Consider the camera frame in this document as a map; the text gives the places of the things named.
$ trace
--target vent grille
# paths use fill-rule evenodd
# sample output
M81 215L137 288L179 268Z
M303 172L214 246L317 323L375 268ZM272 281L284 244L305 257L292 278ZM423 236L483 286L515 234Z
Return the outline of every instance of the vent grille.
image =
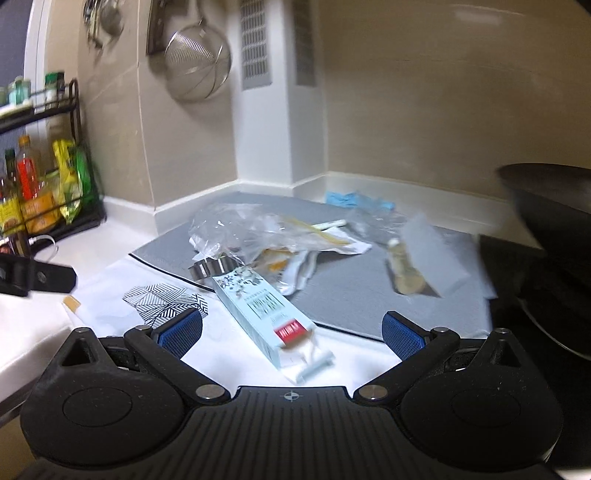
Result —
M314 38L310 0L293 0L295 36L295 84L315 86Z
M241 0L242 89L271 84L263 0Z

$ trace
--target red label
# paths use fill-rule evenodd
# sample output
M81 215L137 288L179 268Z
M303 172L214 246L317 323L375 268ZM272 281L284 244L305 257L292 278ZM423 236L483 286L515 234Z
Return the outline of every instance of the red label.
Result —
M18 178L21 180L22 197L31 200L37 193L37 172L30 158L23 158L17 163Z
M283 341L283 343L289 343L298 338L300 335L306 333L306 329L302 327L300 322L298 322L296 319L293 319L287 325L274 330L274 332Z

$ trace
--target blue cloth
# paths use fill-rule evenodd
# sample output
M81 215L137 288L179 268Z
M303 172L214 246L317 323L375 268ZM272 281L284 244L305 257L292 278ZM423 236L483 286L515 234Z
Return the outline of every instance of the blue cloth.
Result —
M351 193L336 193L336 192L326 192L326 203L328 205L335 205L337 207L344 207L344 208L355 208L359 205L360 202L367 203L367 200L376 203L381 208L386 208L388 210L394 210L394 203L392 202L385 202L383 200L373 200L365 195L361 195L357 192Z

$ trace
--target blue gripper pad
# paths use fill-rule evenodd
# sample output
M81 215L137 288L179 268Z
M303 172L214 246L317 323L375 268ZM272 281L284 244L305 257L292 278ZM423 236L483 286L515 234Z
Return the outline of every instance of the blue gripper pad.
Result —
M152 332L152 339L176 358L181 358L201 338L203 319L197 309L179 313Z
M406 360L423 348L427 344L425 337L429 335L429 332L418 325L407 319L404 320L406 321L396 318L391 312L384 315L382 320L384 343L398 355L400 360Z

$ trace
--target small bottle with white cap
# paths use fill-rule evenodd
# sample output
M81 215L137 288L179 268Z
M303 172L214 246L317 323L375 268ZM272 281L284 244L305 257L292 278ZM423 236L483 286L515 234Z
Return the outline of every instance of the small bottle with white cap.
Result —
M388 264L394 274L396 289L402 295L419 293L427 285L419 270L413 267L404 243L398 238L388 241Z

